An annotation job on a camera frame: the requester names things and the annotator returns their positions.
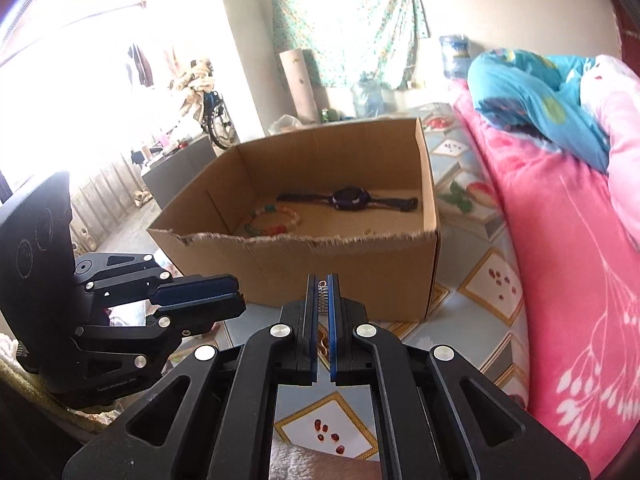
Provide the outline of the pink strap smartwatch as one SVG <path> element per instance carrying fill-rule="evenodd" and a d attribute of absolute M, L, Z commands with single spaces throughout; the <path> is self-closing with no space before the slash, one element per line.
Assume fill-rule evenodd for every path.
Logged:
<path fill-rule="evenodd" d="M 368 207 L 383 207 L 400 212 L 411 212 L 417 210 L 419 206 L 419 200 L 416 197 L 374 197 L 368 191 L 356 186 L 341 188 L 329 195 L 319 193 L 282 193 L 277 196 L 277 200 L 288 203 L 326 202 L 334 209 L 341 211 L 360 211 Z"/>

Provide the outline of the small silver hair clip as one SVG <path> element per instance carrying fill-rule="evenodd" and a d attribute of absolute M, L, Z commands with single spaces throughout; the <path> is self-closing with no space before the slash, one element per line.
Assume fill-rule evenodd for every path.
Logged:
<path fill-rule="evenodd" d="M 318 311 L 321 315 L 327 315 L 329 312 L 330 291 L 329 284 L 326 280 L 318 281 Z"/>

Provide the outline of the white fluffy towel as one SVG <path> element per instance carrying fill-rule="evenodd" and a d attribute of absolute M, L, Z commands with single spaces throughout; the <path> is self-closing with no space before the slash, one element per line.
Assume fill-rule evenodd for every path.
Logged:
<path fill-rule="evenodd" d="M 353 460 L 273 440 L 269 479 L 288 480 L 380 480 L 378 462 Z"/>

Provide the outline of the metal balcony railing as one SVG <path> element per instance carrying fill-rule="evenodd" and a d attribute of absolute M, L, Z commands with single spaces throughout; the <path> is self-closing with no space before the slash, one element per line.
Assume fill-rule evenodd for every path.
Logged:
<path fill-rule="evenodd" d="M 141 206 L 146 191 L 140 168 L 122 155 L 70 174 L 73 219 L 70 235 L 77 255 L 94 252 Z"/>

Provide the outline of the dark grey cabinet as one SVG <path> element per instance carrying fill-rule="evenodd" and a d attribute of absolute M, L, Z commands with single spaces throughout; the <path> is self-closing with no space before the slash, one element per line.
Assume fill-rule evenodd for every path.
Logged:
<path fill-rule="evenodd" d="M 141 177 L 157 206 L 164 209 L 181 191 L 217 158 L 209 136 L 203 134 L 185 148 L 161 157 L 143 168 Z"/>

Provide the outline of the fruit pattern tablecloth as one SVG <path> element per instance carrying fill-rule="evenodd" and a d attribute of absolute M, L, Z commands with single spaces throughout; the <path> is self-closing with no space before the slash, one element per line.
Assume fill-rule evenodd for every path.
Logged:
<path fill-rule="evenodd" d="M 448 344 L 506 393 L 526 402 L 525 301 L 506 220 L 499 206 L 463 209 L 451 198 L 458 184 L 488 180 L 471 133 L 447 105 L 427 105 L 396 118 L 416 118 L 422 126 L 440 245 L 427 317 L 420 322 L 371 320 L 421 349 Z"/>

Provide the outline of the bicycle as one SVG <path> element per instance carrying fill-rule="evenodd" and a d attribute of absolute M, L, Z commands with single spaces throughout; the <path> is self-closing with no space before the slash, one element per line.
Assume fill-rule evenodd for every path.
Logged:
<path fill-rule="evenodd" d="M 204 93 L 202 127 L 217 148 L 225 151 L 238 140 L 224 99 L 213 90 Z"/>

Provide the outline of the brown cardboard box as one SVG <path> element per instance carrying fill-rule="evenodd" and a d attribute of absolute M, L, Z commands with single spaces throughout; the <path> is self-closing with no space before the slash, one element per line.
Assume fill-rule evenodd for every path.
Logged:
<path fill-rule="evenodd" d="M 419 200 L 400 212 L 279 202 L 282 193 Z M 211 162 L 150 225 L 186 275 L 231 274 L 253 304 L 303 296 L 309 275 L 336 274 L 375 321 L 420 322 L 435 284 L 440 233 L 430 158 L 416 118 L 337 122 L 242 143 Z"/>

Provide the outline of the white plastic bag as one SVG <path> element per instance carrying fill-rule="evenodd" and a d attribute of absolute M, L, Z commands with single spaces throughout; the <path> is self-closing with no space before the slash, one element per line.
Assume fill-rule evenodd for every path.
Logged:
<path fill-rule="evenodd" d="M 271 124 L 268 133 L 270 136 L 276 136 L 303 128 L 304 124 L 297 117 L 285 114 Z"/>

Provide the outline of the pink floral blanket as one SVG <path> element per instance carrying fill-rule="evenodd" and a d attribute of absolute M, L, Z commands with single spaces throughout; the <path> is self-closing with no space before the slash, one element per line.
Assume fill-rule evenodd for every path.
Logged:
<path fill-rule="evenodd" d="M 463 209 L 499 206 L 524 288 L 532 414 L 592 474 L 639 474 L 639 79 L 595 56 L 580 102 L 610 142 L 603 174 L 535 129 L 503 131 L 456 107 L 488 180 L 458 184 Z"/>

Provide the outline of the cardboard tube roll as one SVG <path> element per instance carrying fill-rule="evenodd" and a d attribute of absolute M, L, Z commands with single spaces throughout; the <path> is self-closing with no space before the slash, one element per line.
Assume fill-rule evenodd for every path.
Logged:
<path fill-rule="evenodd" d="M 304 124 L 318 124 L 320 116 L 303 51 L 287 50 L 279 56 L 298 119 Z"/>

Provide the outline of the green floral curtain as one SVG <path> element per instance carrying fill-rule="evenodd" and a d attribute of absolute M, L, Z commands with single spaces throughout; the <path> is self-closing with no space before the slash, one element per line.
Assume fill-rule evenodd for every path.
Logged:
<path fill-rule="evenodd" d="M 430 36 L 422 0 L 271 0 L 277 52 L 303 52 L 315 87 L 352 87 L 362 76 L 390 90 L 413 77 Z"/>

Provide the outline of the blue patterned quilt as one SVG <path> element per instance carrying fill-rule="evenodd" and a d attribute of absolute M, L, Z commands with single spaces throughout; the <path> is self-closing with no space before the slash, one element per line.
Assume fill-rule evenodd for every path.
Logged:
<path fill-rule="evenodd" d="M 474 58 L 466 83 L 474 110 L 494 128 L 535 129 L 603 174 L 610 142 L 580 102 L 582 77 L 594 66 L 594 58 L 495 49 Z"/>

